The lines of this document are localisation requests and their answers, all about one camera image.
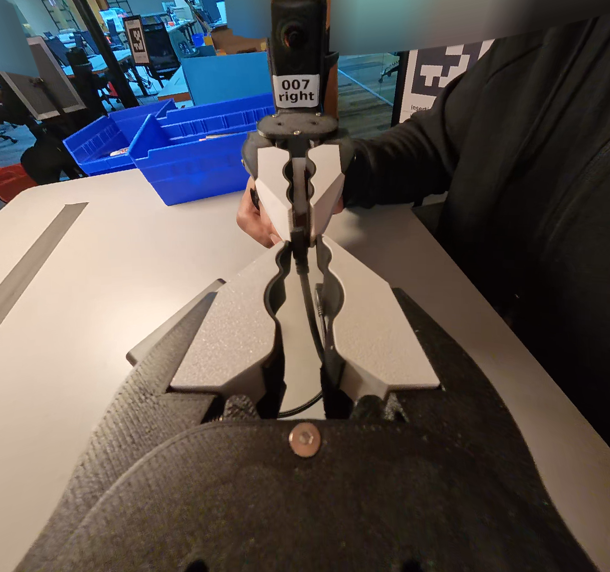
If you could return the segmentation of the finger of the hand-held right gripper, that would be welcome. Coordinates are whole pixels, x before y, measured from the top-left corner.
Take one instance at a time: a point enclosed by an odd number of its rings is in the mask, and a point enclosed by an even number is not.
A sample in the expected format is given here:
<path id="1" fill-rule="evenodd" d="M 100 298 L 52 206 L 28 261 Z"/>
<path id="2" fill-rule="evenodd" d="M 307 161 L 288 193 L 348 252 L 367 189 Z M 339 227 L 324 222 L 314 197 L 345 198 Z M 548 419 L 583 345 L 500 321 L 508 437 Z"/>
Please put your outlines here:
<path id="1" fill-rule="evenodd" d="M 294 227 L 290 181 L 285 170 L 292 163 L 281 148 L 258 148 L 256 190 L 267 216 L 282 240 L 289 241 Z"/>
<path id="2" fill-rule="evenodd" d="M 345 175 L 339 145 L 318 145 L 308 151 L 309 244 L 326 230 L 339 203 Z"/>

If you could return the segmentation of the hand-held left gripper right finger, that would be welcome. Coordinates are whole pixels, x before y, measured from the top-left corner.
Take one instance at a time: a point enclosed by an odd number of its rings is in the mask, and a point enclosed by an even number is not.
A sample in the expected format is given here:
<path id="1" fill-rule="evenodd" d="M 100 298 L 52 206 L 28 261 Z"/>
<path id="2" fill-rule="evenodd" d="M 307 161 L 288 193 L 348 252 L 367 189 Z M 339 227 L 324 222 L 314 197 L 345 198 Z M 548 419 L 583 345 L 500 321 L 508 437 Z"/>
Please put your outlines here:
<path id="1" fill-rule="evenodd" d="M 374 271 L 325 235 L 316 240 L 323 283 L 324 367 L 332 390 L 352 403 L 396 391 L 437 389 L 440 380 L 400 305 Z"/>

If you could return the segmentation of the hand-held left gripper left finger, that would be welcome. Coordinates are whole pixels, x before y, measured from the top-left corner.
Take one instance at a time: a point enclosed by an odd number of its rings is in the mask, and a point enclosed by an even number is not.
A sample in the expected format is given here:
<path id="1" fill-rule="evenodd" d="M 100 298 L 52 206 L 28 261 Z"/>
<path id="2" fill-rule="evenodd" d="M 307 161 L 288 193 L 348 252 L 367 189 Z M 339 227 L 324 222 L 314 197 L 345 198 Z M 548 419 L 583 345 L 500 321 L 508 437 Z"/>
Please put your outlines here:
<path id="1" fill-rule="evenodd" d="M 286 383 L 277 312 L 289 271 L 289 243 L 279 242 L 219 288 L 171 390 L 246 395 L 259 415 L 278 417 Z"/>

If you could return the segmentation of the person's right forearm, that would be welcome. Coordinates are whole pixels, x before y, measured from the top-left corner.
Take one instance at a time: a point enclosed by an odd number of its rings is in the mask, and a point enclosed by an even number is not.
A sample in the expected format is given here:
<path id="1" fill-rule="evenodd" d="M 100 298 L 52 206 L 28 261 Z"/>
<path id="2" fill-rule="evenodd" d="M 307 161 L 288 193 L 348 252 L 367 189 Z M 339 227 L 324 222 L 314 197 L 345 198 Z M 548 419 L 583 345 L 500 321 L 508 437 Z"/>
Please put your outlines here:
<path id="1" fill-rule="evenodd" d="M 344 208 L 415 203 L 447 191 L 469 122 L 463 74 L 431 109 L 372 139 L 355 139 L 342 191 Z"/>

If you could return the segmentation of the person's right hand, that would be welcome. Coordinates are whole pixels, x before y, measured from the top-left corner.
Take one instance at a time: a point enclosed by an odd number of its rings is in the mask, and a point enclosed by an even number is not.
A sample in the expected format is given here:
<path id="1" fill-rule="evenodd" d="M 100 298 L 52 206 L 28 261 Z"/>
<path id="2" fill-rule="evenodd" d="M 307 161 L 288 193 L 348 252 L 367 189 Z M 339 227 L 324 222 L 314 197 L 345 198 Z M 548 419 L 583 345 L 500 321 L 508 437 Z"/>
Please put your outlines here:
<path id="1" fill-rule="evenodd" d="M 271 248 L 281 242 L 282 238 L 271 223 L 264 206 L 261 203 L 258 208 L 255 206 L 252 191 L 255 191 L 255 180 L 249 177 L 237 210 L 236 222 L 239 228 L 256 242 L 265 248 Z"/>

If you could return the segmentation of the blue plastic bin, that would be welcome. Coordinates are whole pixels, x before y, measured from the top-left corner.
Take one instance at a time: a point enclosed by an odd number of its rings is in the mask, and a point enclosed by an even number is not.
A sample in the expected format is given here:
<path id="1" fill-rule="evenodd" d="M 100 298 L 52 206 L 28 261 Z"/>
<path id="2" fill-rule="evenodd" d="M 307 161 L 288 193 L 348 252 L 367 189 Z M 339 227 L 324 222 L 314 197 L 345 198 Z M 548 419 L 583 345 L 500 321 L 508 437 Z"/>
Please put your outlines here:
<path id="1" fill-rule="evenodd" d="M 63 140 L 63 144 L 80 169 L 88 176 L 98 176 L 135 169 L 127 151 L 146 118 L 164 117 L 175 110 L 174 100 L 162 100 L 143 106 L 109 112 Z"/>
<path id="2" fill-rule="evenodd" d="M 149 115 L 127 154 L 167 206 L 243 191 L 242 145 L 274 112 L 265 93 Z"/>

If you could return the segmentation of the blue grey partition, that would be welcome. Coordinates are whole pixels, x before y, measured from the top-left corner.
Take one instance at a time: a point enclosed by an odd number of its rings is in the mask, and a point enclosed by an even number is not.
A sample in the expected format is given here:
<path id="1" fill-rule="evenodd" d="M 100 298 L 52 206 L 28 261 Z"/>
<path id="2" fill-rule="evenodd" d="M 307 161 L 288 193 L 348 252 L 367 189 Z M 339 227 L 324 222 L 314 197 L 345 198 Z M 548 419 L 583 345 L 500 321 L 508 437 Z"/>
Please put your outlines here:
<path id="1" fill-rule="evenodd" d="M 181 67 L 195 106 L 272 92 L 265 52 L 190 57 Z"/>

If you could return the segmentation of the large fiducial marker poster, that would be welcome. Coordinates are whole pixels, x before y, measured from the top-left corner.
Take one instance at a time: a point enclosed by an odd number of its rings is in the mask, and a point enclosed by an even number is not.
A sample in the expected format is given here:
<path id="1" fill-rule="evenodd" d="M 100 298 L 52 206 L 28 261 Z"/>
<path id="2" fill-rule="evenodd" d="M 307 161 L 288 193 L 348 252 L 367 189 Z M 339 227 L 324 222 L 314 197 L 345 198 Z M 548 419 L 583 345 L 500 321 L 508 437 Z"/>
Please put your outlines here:
<path id="1" fill-rule="evenodd" d="M 392 125 L 430 109 L 446 86 L 476 64 L 492 43 L 485 40 L 407 52 L 396 82 L 402 89 L 395 97 Z"/>

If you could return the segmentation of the black office chair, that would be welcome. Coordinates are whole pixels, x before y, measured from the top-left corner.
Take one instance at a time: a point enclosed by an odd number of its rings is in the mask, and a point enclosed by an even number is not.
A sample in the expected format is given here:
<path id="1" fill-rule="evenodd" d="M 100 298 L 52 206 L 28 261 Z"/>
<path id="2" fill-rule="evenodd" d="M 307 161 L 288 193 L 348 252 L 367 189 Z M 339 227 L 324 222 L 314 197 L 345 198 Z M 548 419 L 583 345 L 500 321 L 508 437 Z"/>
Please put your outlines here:
<path id="1" fill-rule="evenodd" d="M 145 65 L 147 72 L 160 84 L 171 80 L 180 68 L 180 60 L 164 23 L 143 23 L 143 35 L 149 58 Z"/>

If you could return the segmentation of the small fiducial marker sign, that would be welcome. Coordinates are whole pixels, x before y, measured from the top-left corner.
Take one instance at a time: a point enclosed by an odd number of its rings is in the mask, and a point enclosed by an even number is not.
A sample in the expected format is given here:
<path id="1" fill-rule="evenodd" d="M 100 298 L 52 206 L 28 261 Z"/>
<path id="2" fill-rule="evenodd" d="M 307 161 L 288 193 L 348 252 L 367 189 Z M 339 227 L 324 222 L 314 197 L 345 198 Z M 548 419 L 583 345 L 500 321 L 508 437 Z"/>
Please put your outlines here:
<path id="1" fill-rule="evenodd" d="M 136 65 L 149 65 L 150 58 L 141 17 L 139 15 L 125 17 L 123 19 L 123 27 L 133 62 Z"/>

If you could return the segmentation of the grey tape strip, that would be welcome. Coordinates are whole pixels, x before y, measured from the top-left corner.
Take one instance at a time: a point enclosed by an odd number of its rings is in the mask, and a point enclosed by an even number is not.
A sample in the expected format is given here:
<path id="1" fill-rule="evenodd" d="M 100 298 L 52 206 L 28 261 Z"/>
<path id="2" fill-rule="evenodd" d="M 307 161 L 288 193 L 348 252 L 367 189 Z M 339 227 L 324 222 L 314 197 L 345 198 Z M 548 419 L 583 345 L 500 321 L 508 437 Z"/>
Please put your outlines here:
<path id="1" fill-rule="evenodd" d="M 12 270 L 1 280 L 1 322 L 4 322 L 35 275 L 41 270 L 87 205 L 88 202 L 66 204 Z"/>

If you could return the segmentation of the black metal pole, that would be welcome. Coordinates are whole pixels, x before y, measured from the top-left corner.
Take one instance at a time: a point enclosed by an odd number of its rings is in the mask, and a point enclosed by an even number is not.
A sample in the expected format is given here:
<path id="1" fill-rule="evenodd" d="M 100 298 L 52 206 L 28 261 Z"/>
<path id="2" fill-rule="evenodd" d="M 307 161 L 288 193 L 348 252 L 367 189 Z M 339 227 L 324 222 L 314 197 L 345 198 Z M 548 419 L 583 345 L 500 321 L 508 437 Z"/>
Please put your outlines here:
<path id="1" fill-rule="evenodd" d="M 83 19 L 93 41 L 100 51 L 100 55 L 107 65 L 112 85 L 116 89 L 123 106 L 125 109 L 137 107 L 139 105 L 138 100 L 115 57 L 110 44 L 106 40 L 102 27 L 98 23 L 90 4 L 87 0 L 72 0 L 72 2 L 78 10 L 80 17 Z"/>

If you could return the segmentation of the black bag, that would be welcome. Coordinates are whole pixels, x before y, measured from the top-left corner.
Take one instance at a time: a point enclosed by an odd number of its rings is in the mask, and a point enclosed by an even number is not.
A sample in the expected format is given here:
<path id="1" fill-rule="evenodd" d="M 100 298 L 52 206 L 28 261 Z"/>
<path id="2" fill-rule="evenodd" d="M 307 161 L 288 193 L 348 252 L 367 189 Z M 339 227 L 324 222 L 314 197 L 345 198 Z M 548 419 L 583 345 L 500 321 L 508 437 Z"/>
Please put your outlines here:
<path id="1" fill-rule="evenodd" d="M 35 143 L 22 153 L 19 163 L 38 185 L 57 183 L 62 174 L 68 179 L 88 177 L 63 143 L 68 137 L 66 128 L 37 126 L 29 130 Z"/>

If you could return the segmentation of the grey panel on stand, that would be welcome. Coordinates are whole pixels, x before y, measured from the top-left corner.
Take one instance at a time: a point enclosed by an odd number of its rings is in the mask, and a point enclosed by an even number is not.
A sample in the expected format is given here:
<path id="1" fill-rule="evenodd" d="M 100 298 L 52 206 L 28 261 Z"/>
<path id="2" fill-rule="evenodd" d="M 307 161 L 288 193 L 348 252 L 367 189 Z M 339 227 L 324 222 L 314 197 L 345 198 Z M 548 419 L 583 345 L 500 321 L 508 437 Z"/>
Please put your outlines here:
<path id="1" fill-rule="evenodd" d="M 38 71 L 23 89 L 27 107 L 38 121 L 86 110 L 87 106 L 42 37 L 27 38 Z"/>

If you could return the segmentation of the red crate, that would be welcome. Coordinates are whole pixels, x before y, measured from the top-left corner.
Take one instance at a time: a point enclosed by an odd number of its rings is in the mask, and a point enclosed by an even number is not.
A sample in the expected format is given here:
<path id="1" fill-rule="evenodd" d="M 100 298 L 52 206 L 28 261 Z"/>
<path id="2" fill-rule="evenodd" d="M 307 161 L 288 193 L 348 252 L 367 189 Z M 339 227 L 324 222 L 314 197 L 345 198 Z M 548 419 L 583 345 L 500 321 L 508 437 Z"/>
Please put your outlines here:
<path id="1" fill-rule="evenodd" d="M 1 202 L 11 202 L 21 192 L 38 186 L 20 163 L 1 167 Z"/>

